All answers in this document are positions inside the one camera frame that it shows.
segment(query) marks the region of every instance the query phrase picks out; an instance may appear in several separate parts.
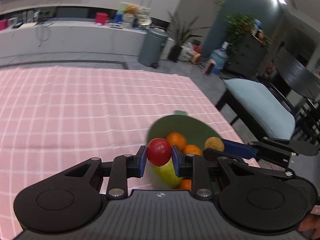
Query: red fruit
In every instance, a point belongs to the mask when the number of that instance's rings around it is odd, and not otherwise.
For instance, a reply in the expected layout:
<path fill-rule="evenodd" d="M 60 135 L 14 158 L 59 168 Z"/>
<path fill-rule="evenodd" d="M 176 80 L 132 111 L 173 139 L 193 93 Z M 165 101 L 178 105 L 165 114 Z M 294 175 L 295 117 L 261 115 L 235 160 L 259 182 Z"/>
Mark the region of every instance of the red fruit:
<path fill-rule="evenodd" d="M 171 158 L 171 145 L 165 139 L 153 139 L 147 146 L 147 158 L 154 165 L 161 167 Z"/>

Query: gray trash bin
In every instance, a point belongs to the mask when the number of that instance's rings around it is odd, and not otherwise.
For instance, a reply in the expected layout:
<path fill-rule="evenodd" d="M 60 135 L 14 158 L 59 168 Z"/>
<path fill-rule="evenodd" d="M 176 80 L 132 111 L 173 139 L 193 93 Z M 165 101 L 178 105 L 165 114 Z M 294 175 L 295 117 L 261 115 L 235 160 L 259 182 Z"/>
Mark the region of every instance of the gray trash bin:
<path fill-rule="evenodd" d="M 161 30 L 149 29 L 140 51 L 138 61 L 146 66 L 158 66 L 168 34 Z"/>

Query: green bowl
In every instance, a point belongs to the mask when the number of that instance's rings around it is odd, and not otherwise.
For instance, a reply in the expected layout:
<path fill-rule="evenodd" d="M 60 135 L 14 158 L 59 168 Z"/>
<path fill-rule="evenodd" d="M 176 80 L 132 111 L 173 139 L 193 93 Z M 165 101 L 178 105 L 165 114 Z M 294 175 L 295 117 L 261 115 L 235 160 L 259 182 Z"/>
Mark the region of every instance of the green bowl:
<path fill-rule="evenodd" d="M 202 151 L 204 143 L 210 137 L 221 136 L 207 124 L 187 116 L 186 112 L 175 111 L 157 120 L 149 129 L 147 144 L 155 138 L 164 138 L 171 132 L 181 133 L 187 140 L 187 144 L 197 145 Z"/>

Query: light blue seat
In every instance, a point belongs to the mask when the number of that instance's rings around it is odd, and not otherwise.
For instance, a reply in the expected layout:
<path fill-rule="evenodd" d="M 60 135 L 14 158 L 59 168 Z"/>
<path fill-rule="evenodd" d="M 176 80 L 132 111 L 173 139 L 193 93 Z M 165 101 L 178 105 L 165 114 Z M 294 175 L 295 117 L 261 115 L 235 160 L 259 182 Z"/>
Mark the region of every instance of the light blue seat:
<path fill-rule="evenodd" d="M 261 83 L 246 79 L 224 81 L 227 89 L 271 138 L 290 139 L 295 120 Z"/>

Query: red box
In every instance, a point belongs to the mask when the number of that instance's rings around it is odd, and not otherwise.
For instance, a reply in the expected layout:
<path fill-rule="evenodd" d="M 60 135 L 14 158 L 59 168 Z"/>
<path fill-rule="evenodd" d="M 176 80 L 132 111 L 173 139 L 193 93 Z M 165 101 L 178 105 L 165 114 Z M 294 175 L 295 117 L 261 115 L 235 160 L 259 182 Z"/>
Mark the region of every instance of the red box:
<path fill-rule="evenodd" d="M 105 25 L 108 19 L 108 14 L 106 13 L 96 13 L 96 23 L 101 23 Z"/>
<path fill-rule="evenodd" d="M 0 21 L 0 31 L 6 29 L 8 27 L 8 19 L 4 19 Z"/>

